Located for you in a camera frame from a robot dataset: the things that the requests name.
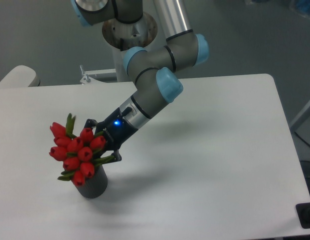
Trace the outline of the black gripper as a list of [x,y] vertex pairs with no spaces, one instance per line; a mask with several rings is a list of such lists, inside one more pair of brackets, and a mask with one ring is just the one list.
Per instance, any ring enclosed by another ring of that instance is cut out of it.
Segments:
[[138,131],[136,127],[125,119],[125,116],[132,110],[133,108],[129,106],[123,111],[118,107],[104,121],[86,120],[84,128],[89,128],[93,132],[96,131],[96,133],[103,132],[103,137],[106,140],[105,150],[113,151],[112,154],[100,158],[102,164],[116,163],[122,160],[119,148]]

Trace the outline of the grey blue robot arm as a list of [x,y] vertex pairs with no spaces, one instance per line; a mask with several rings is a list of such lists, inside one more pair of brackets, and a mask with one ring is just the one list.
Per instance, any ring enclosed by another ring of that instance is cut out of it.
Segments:
[[113,37],[125,51],[123,68],[136,92],[104,121],[86,121],[96,135],[106,139],[104,147],[93,152],[93,163],[119,162],[121,145],[157,115],[183,91],[176,77],[179,70],[199,65],[209,56],[205,37],[195,34],[181,0],[156,0],[156,12],[166,45],[146,50],[148,29],[140,0],[74,0],[72,7],[84,26],[114,22]]

